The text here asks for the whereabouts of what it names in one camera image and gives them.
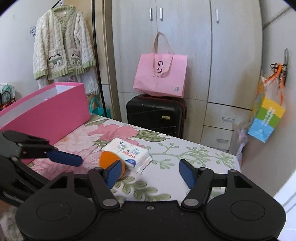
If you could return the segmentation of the orange plush ball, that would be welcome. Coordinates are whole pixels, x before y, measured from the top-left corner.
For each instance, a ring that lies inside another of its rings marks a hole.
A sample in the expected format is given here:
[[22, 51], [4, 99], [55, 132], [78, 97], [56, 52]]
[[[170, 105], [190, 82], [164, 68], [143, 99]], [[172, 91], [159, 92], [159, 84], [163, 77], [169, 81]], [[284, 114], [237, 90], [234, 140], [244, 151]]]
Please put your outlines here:
[[106, 169], [116, 161], [121, 162], [121, 173], [119, 176], [119, 179], [120, 179], [123, 177], [126, 167], [125, 167], [125, 162], [117, 154], [114, 154], [110, 151], [103, 151], [99, 158], [98, 165], [99, 167]]

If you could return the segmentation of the blue white tissue pack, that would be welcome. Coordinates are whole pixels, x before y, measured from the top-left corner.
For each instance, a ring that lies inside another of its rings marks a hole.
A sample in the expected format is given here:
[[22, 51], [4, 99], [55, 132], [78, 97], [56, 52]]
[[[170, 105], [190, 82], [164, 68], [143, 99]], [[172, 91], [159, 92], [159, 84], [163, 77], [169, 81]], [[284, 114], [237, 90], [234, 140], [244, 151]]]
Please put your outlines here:
[[110, 151], [117, 154], [125, 162], [126, 169], [139, 174], [152, 161], [152, 157], [147, 149], [120, 138], [115, 138], [109, 142], [102, 148], [103, 151]]

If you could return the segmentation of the pink cardboard box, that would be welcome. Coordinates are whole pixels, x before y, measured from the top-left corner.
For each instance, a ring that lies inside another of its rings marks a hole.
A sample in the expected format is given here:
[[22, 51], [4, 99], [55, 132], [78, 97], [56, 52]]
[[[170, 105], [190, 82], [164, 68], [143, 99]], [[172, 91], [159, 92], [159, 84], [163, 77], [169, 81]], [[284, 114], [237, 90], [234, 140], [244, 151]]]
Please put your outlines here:
[[21, 98], [1, 111], [1, 132], [17, 131], [54, 145], [90, 120], [84, 85], [56, 83]]

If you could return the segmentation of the teal gift bag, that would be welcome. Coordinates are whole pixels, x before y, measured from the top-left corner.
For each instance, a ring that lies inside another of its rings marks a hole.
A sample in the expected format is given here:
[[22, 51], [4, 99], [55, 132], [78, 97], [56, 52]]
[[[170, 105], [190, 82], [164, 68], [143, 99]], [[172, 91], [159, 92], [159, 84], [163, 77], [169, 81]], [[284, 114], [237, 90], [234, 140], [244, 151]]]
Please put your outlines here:
[[96, 98], [96, 97], [93, 97], [91, 99], [91, 102], [89, 104], [89, 112], [91, 114], [95, 114], [95, 115], [100, 115], [100, 116], [105, 116], [105, 117], [108, 117], [108, 118], [111, 118], [111, 111], [110, 109], [106, 109], [106, 113], [107, 115], [105, 115], [105, 112], [104, 112], [104, 109], [100, 106], [100, 102], [99, 100]]

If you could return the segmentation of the black suitcase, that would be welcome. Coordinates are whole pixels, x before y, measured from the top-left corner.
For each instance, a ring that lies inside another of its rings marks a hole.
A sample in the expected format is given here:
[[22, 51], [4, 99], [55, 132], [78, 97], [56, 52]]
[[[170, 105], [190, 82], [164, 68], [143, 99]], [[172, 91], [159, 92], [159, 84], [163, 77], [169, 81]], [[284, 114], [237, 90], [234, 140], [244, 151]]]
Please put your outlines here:
[[126, 114], [131, 125], [183, 138], [187, 108], [182, 98], [140, 94], [127, 102]]

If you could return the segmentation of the white fluffy pants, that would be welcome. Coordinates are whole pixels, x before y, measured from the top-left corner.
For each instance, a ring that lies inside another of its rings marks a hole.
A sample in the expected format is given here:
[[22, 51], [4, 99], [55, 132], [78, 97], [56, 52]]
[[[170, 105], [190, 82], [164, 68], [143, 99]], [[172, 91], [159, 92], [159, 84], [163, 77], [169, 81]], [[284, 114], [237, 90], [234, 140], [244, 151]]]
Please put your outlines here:
[[53, 80], [48, 80], [47, 77], [44, 77], [37, 80], [39, 89], [58, 82], [79, 82], [84, 85], [87, 96], [99, 94], [99, 85], [94, 67], [89, 68], [84, 73], [78, 75], [65, 75]]

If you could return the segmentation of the colourful hanging gift bag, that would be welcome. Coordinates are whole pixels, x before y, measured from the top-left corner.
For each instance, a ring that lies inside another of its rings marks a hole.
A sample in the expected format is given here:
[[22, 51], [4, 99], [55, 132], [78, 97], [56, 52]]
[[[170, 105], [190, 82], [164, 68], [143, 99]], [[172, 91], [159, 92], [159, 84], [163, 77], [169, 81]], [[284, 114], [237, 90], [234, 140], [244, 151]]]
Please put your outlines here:
[[285, 107], [283, 64], [271, 64], [272, 75], [260, 77], [248, 135], [265, 143], [282, 119]]

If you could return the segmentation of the pink tote bag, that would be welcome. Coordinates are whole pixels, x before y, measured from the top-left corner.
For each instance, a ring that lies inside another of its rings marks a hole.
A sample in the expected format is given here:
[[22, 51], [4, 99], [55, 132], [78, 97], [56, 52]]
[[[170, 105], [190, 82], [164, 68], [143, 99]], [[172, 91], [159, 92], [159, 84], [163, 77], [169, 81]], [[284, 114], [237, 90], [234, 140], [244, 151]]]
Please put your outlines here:
[[151, 96], [183, 98], [188, 56], [174, 54], [167, 38], [164, 39], [168, 53], [157, 53], [159, 36], [164, 34], [157, 32], [152, 53], [140, 57], [133, 90]]

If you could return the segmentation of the white green knitted cardigan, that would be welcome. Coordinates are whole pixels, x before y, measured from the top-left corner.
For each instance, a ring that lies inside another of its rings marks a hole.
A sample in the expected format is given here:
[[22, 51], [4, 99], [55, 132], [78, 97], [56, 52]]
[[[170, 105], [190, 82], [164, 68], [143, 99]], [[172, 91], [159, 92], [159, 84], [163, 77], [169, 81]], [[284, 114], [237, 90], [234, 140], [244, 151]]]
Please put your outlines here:
[[33, 74], [36, 80], [80, 75], [95, 66], [83, 13], [74, 6], [48, 10], [36, 23]]

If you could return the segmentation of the grey wardrobe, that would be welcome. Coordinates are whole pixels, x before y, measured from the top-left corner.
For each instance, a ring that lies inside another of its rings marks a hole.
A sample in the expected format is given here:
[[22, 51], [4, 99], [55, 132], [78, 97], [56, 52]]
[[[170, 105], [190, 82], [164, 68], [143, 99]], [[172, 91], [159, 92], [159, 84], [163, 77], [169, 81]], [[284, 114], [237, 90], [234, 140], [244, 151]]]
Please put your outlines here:
[[164, 86], [186, 102], [184, 138], [228, 151], [260, 75], [259, 1], [105, 1], [118, 118]]

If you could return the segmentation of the black clothes rack pole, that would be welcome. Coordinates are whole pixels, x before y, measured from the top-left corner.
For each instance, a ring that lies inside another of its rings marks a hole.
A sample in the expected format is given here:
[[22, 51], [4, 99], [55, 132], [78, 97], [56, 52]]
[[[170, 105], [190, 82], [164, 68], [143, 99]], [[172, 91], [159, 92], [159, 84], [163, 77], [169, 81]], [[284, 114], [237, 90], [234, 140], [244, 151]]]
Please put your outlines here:
[[101, 81], [100, 68], [99, 68], [99, 57], [98, 57], [97, 37], [96, 37], [95, 0], [91, 1], [91, 17], [92, 17], [94, 56], [95, 56], [96, 72], [97, 72], [98, 85], [99, 85], [99, 93], [100, 93], [100, 99], [101, 99], [101, 103], [104, 111], [104, 116], [107, 117], [107, 109], [106, 109], [104, 95], [103, 95], [102, 81]]

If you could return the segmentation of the wall hook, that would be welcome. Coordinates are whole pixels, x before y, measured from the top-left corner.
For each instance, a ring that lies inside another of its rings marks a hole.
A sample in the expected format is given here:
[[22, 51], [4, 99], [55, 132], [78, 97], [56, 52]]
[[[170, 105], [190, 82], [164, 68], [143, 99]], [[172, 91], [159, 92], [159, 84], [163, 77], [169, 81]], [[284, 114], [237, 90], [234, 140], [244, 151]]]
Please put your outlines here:
[[286, 81], [287, 81], [287, 70], [288, 70], [289, 58], [290, 58], [290, 55], [289, 55], [288, 48], [285, 48], [284, 64], [283, 64], [283, 78], [284, 78], [283, 84], [284, 84], [284, 86], [286, 85]]

